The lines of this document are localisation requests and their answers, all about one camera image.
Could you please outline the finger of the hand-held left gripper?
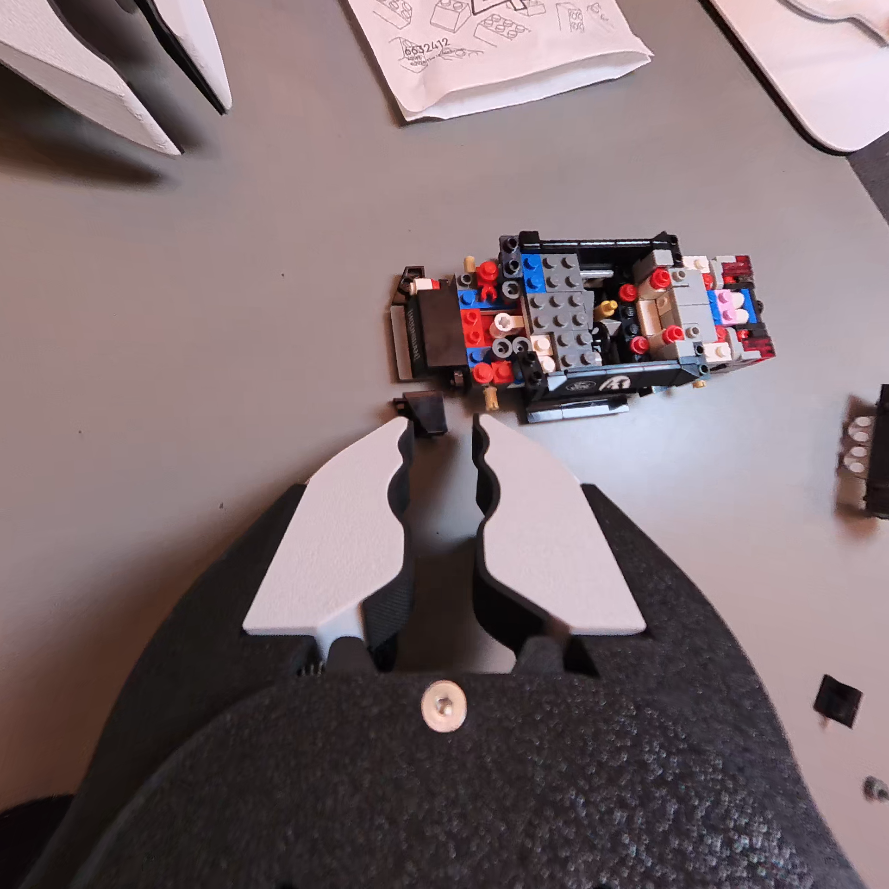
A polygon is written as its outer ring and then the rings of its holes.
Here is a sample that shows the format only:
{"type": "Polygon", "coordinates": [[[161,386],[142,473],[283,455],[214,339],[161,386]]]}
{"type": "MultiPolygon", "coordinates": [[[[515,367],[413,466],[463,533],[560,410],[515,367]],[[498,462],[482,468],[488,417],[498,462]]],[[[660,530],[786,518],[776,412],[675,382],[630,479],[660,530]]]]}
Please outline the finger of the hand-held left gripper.
{"type": "Polygon", "coordinates": [[[162,48],[221,114],[231,93],[213,24],[203,1],[136,1],[162,48]]]}
{"type": "Polygon", "coordinates": [[[180,150],[124,79],[46,1],[1,3],[1,61],[62,104],[141,146],[180,150]]]}

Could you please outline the white book stand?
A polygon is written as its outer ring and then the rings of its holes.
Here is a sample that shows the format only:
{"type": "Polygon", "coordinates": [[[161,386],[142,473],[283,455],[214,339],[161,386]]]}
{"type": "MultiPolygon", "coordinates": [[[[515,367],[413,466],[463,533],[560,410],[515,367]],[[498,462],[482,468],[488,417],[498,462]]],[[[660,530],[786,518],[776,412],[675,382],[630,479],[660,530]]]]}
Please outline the white book stand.
{"type": "Polygon", "coordinates": [[[821,147],[849,154],[887,133],[887,2],[713,6],[821,147]]]}

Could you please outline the black printed lego plate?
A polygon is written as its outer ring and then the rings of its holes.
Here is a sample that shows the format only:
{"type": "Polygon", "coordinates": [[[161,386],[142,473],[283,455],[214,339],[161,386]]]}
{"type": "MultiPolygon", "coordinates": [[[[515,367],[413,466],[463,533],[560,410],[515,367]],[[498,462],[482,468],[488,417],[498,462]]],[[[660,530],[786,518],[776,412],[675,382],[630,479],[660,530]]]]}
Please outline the black printed lego plate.
{"type": "Polygon", "coordinates": [[[835,512],[888,519],[888,384],[875,401],[851,395],[839,439],[835,512]]]}

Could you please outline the black lego car model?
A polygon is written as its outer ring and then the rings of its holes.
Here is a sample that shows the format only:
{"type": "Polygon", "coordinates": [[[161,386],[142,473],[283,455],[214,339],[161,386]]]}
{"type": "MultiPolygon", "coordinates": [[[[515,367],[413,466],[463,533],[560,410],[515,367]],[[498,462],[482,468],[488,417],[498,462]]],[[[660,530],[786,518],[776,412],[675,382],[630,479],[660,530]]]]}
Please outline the black lego car model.
{"type": "Polygon", "coordinates": [[[499,238],[455,275],[400,276],[390,319],[398,378],[517,394],[525,421],[625,412],[632,396],[774,358],[750,257],[688,254],[677,236],[499,238]]]}

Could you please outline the white numbered paper bag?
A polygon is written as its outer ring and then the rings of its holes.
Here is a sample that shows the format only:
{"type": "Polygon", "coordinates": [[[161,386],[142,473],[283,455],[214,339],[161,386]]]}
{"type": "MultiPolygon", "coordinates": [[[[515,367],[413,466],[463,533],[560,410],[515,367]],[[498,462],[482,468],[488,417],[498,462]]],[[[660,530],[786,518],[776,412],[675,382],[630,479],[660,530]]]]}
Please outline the white numbered paper bag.
{"type": "Polygon", "coordinates": [[[651,51],[614,1],[350,1],[406,121],[620,78],[651,51]]]}

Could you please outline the small black lego piece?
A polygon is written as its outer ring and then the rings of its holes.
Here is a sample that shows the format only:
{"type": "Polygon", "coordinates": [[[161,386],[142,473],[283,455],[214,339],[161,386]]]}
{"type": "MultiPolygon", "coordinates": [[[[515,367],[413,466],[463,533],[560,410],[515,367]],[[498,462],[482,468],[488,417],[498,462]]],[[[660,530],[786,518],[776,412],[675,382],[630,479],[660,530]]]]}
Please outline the small black lego piece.
{"type": "Polygon", "coordinates": [[[814,700],[814,711],[823,719],[852,728],[861,700],[861,690],[825,674],[814,700]]]}

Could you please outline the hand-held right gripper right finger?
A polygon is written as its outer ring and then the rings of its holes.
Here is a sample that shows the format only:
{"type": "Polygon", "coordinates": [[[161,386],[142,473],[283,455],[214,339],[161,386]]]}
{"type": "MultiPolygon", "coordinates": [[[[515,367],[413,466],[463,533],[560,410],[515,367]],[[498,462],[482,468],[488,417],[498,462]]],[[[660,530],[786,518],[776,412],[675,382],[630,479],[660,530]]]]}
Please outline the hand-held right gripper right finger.
{"type": "Polygon", "coordinates": [[[639,610],[582,483],[550,451],[489,414],[473,424],[473,608],[516,670],[594,670],[585,637],[643,633],[639,610]]]}

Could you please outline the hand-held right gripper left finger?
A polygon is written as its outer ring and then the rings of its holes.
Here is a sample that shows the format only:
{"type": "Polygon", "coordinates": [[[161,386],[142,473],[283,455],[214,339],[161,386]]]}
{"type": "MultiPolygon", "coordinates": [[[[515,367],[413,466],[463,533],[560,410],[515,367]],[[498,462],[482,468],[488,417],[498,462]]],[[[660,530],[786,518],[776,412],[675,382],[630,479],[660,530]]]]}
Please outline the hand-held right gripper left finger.
{"type": "Polygon", "coordinates": [[[395,418],[327,461],[305,490],[244,617],[252,636],[310,636],[322,650],[341,637],[370,645],[363,602],[394,581],[405,532],[389,487],[405,466],[408,420],[395,418]]]}

